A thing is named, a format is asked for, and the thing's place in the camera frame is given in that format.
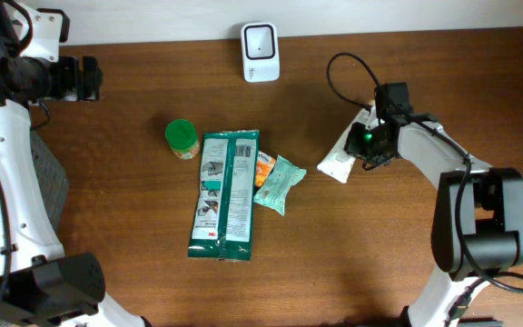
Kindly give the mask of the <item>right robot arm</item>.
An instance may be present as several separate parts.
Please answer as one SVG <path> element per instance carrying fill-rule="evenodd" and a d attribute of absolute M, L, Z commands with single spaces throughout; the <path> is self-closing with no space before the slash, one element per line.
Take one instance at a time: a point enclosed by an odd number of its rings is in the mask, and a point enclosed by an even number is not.
<path fill-rule="evenodd" d="M 437 190 L 431 227 L 435 262 L 419 298 L 396 326 L 463 326 L 462 317 L 488 285 L 503 282 L 523 263 L 523 178 L 464 150 L 430 114 L 417 114 L 406 84 L 377 85 L 366 122 L 351 125 L 344 151 L 364 170 L 404 159 Z"/>

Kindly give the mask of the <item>mint green snack packet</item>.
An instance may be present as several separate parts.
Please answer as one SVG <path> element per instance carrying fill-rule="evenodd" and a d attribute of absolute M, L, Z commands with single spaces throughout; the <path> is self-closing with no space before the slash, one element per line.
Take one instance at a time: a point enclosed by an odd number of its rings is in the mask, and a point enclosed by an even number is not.
<path fill-rule="evenodd" d="M 297 167 L 279 155 L 271 173 L 254 195 L 253 201 L 284 216 L 288 192 L 305 177 L 306 173 L 305 169 Z"/>

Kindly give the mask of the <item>green lid jar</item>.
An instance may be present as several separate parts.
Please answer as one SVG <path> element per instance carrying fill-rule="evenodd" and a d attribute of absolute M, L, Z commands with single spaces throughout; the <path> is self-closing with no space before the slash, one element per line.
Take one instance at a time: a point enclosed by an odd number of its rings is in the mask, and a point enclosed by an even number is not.
<path fill-rule="evenodd" d="M 176 157 L 189 160 L 199 153 L 200 143 L 194 125 L 185 119 L 170 122 L 165 129 L 165 139 Z"/>

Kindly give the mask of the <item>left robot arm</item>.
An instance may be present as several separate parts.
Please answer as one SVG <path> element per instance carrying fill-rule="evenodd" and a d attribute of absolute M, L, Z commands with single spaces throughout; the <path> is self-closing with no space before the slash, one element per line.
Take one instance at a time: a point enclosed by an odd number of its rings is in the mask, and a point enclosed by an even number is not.
<path fill-rule="evenodd" d="M 30 109 L 95 102 L 103 82 L 95 58 L 60 55 L 69 30 L 62 10 L 0 1 L 0 324 L 144 326 L 107 293 L 93 254 L 65 254 L 45 208 L 65 197 L 53 187 L 64 169 L 44 164 Z"/>

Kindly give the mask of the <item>white tube package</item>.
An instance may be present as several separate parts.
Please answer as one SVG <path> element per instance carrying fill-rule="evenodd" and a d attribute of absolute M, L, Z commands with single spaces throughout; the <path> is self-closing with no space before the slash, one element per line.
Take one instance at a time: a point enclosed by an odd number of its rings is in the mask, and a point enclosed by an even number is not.
<path fill-rule="evenodd" d="M 367 127 L 377 125 L 377 123 L 374 122 L 376 116 L 376 105 L 374 101 L 371 101 L 370 104 L 371 109 L 361 109 L 355 115 L 325 158 L 317 165 L 317 169 L 321 173 L 325 173 L 340 183 L 348 182 L 356 158 L 347 154 L 344 150 L 344 146 L 354 123 L 365 124 Z"/>

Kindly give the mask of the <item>green white wipes pack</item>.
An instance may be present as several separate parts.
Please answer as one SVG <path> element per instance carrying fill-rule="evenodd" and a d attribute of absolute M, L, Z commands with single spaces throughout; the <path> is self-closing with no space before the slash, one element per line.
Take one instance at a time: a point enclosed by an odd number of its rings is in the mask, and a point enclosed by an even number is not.
<path fill-rule="evenodd" d="M 253 196 L 260 132 L 203 136 L 199 198 L 190 258 L 248 262 L 252 257 Z"/>

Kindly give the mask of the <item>orange tissue packet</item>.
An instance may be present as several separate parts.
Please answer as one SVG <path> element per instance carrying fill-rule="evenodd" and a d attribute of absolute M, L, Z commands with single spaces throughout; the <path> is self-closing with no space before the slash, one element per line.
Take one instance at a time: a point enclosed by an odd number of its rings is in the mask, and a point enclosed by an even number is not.
<path fill-rule="evenodd" d="M 276 164 L 276 159 L 259 151 L 257 155 L 256 174 L 254 184 L 262 187 Z"/>

